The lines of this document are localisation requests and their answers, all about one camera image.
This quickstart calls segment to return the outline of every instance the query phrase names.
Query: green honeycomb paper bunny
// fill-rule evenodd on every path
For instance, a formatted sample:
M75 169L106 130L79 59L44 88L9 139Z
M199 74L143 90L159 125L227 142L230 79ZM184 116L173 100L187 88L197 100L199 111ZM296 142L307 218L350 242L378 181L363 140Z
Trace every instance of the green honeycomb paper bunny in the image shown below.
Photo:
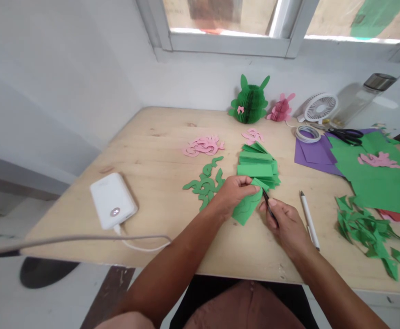
M242 123L255 123L260 118L267 115L264 110L268 101L264 97L264 88L270 80L270 76L266 77L260 86L249 85L245 75L241 75L241 92L238 98L231 102L232 108L229 115L235 117Z

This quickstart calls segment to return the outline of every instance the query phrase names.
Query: white power bank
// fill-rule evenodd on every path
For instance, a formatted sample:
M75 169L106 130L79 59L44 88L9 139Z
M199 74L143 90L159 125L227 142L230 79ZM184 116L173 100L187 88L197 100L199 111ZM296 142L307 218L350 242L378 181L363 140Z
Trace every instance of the white power bank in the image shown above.
M93 183L90 185L90 191L99 221L105 230L113 229L138 210L119 173L112 173Z

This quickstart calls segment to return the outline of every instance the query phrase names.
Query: roll of tape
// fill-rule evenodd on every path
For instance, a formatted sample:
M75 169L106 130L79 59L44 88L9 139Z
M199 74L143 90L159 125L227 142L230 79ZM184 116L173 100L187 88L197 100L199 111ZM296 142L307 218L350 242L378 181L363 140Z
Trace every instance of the roll of tape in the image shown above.
M304 135L302 135L301 132L307 132L310 133L311 137L306 137ZM312 128L311 126L299 126L296 129L296 138L298 140L301 140L304 143L315 143L320 141L320 134L317 130L315 130L314 128Z

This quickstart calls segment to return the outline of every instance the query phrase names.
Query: window frame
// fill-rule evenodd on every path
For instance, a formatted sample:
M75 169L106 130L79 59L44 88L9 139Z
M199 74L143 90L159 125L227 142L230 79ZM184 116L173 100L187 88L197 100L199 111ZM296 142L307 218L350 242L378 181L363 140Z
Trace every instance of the window frame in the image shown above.
M319 0L277 0L276 8L281 7L281 10L275 12L273 22L284 29L272 29L269 36L260 37L171 32L163 0L136 2L153 48L160 48L165 52L296 58L303 48L304 53L319 52L319 55L324 53L339 58L353 56L365 60L400 62L400 43L351 42L347 38L342 40L341 37L306 38L305 34Z

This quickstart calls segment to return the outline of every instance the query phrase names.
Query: glass bottle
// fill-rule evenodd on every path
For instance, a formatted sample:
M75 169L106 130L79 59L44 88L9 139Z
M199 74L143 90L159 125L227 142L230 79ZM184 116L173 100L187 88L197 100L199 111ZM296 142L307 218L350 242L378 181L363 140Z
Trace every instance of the glass bottle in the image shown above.
M332 128L343 129L361 111L363 111L373 99L386 91L397 79L391 75L374 73L363 84L361 89L351 97L350 103L342 106L331 118L329 125Z

